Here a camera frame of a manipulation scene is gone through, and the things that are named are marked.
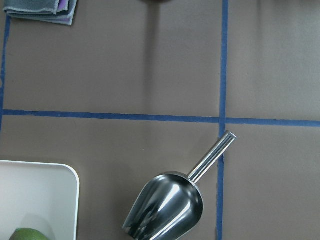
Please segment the steel ice scoop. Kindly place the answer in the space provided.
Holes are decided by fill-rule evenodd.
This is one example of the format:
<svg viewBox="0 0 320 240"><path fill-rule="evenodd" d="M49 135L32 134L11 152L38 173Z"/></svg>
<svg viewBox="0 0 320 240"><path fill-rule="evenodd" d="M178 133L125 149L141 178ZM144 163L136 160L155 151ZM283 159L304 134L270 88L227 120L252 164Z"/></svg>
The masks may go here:
<svg viewBox="0 0 320 240"><path fill-rule="evenodd" d="M188 174L172 171L150 180L122 229L134 240L178 240L200 221L204 201L197 182L236 140L226 131Z"/></svg>

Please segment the beige plastic tray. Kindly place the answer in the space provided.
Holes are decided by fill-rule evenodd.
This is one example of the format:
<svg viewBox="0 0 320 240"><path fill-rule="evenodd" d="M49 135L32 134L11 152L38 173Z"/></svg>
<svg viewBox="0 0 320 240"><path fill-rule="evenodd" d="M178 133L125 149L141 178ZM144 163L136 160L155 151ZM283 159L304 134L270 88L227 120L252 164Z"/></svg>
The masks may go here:
<svg viewBox="0 0 320 240"><path fill-rule="evenodd" d="M50 240L75 240L79 191L79 176L66 164L1 160L0 238L31 228Z"/></svg>

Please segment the folded grey cloth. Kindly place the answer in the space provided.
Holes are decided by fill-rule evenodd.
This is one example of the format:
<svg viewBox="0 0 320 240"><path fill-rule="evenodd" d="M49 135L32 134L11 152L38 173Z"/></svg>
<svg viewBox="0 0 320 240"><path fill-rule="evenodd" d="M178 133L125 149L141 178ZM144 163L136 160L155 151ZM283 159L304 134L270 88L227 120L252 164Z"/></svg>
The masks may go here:
<svg viewBox="0 0 320 240"><path fill-rule="evenodd" d="M3 11L12 18L72 25L77 0L5 0Z"/></svg>

